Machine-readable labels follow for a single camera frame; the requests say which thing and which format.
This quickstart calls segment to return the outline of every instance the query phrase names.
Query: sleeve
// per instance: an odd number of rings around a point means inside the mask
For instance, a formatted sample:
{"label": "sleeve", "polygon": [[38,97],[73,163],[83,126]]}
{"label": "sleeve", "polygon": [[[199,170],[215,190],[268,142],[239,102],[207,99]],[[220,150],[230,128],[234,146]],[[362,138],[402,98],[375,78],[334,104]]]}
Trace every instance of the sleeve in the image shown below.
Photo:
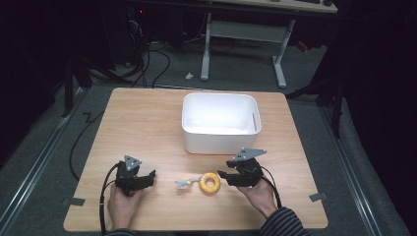
{"label": "sleeve", "polygon": [[261,227],[262,236],[310,236],[295,212],[281,207],[274,212]]}
{"label": "sleeve", "polygon": [[106,236],[138,236],[138,234],[130,229],[116,229],[108,232]]}

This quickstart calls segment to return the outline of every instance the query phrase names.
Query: human hand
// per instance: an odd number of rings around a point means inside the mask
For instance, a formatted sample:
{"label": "human hand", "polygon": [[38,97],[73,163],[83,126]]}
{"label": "human hand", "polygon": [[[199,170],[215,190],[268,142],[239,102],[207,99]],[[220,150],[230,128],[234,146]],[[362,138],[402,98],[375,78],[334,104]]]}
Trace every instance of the human hand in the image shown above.
{"label": "human hand", "polygon": [[110,199],[107,203],[107,208],[113,222],[111,230],[130,227],[143,193],[144,190],[139,190],[132,197],[127,197],[120,188],[117,188],[114,184],[111,185]]}
{"label": "human hand", "polygon": [[260,182],[252,188],[236,188],[246,196],[252,207],[257,209],[265,219],[277,211],[277,207],[273,198],[273,190],[267,181],[261,179]]}

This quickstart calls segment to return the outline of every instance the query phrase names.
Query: black device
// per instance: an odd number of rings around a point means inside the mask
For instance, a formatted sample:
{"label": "black device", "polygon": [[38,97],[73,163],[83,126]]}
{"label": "black device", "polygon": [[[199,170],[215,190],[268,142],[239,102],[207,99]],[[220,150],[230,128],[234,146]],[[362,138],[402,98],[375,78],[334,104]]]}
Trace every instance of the black device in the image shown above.
{"label": "black device", "polygon": [[148,176],[138,177],[137,174],[141,164],[142,162],[140,160],[135,159],[130,155],[125,155],[125,161],[119,161],[108,171],[101,189],[98,212],[100,217],[101,235],[106,234],[104,220],[104,191],[107,188],[107,181],[111,172],[117,168],[116,180],[114,181],[116,187],[122,189],[124,195],[131,196],[132,192],[145,189],[153,185],[153,178],[156,175],[156,170],[153,170]]}
{"label": "black device", "polygon": [[229,186],[254,187],[264,176],[261,165],[255,157],[266,152],[264,149],[242,148],[232,160],[226,161],[227,167],[235,168],[238,173],[228,174],[217,170],[218,175],[225,179]]}
{"label": "black device", "polygon": [[141,164],[141,161],[129,155],[125,155],[125,161],[119,162],[115,184],[122,189],[126,196],[130,196],[133,191],[153,185],[156,170],[153,170],[148,176],[138,177],[137,174]]}

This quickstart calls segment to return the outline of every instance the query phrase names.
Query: tape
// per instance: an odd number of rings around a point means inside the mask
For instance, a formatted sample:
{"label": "tape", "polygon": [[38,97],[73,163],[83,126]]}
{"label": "tape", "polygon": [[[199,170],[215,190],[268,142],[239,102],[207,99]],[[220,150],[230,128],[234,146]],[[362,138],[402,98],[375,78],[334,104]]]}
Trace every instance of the tape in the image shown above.
{"label": "tape", "polygon": [[327,198],[328,198],[328,195],[326,193],[316,193],[310,196],[310,199],[312,200],[312,202],[323,201],[323,200],[326,200]]}
{"label": "tape", "polygon": [[86,200],[84,200],[84,199],[77,199],[77,198],[69,198],[69,197],[66,197],[62,201],[62,204],[61,205],[62,206],[74,205],[74,206],[80,206],[80,207],[82,207],[85,201]]}

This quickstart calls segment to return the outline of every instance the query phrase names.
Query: gray carpet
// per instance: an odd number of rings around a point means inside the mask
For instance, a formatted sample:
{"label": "gray carpet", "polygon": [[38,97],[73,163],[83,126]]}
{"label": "gray carpet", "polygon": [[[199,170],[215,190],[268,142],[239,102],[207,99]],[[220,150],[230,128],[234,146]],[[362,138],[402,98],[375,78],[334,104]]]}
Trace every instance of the gray carpet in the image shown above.
{"label": "gray carpet", "polygon": [[[287,48],[282,67],[288,88],[282,90],[277,88],[270,62],[271,52],[276,49],[275,44],[266,44],[256,48],[243,44],[235,45],[227,52],[220,52],[220,49],[228,49],[227,45],[214,47],[213,49],[218,51],[213,51],[211,54],[210,78],[206,82],[199,79],[203,51],[201,47],[184,47],[182,50],[178,50],[156,44],[152,48],[161,48],[160,52],[170,58],[168,70],[156,82],[159,87],[163,85],[163,88],[167,89],[169,89],[168,86],[173,86],[201,89],[264,90],[284,93],[307,85],[326,52],[324,47],[315,48],[306,53],[294,47]],[[162,54],[156,52],[150,54],[149,69],[146,72],[146,80],[149,84],[165,68],[167,61]],[[188,73],[195,76],[190,81],[185,80]],[[101,112],[105,108],[111,91],[117,87],[125,86],[109,81],[95,80],[92,88],[84,93],[86,97],[74,111],[63,135],[51,152],[46,168],[14,220],[8,235],[99,235],[98,232],[72,233],[65,231],[63,222],[68,207],[62,206],[61,203],[65,197],[72,197],[77,188],[77,181],[69,168],[69,155],[74,141],[87,125],[87,116],[83,113],[89,112],[93,117]],[[28,136],[0,172],[2,180],[0,182],[2,189],[1,212],[6,211],[50,134],[61,121],[61,115],[64,112],[62,89],[57,92],[56,99],[55,104],[33,124]],[[368,235],[343,175],[333,136],[328,131],[328,124],[325,122],[320,108],[316,106],[310,96],[289,100],[289,105],[319,192],[325,192],[328,195],[328,199],[323,201],[328,215],[328,227],[311,230],[312,234]],[[340,123],[341,141],[369,198],[371,207],[379,221],[382,235],[409,235],[360,146],[345,105],[343,109],[344,115]],[[90,125],[74,149],[73,165],[77,175],[83,171],[98,125],[99,119]]]}

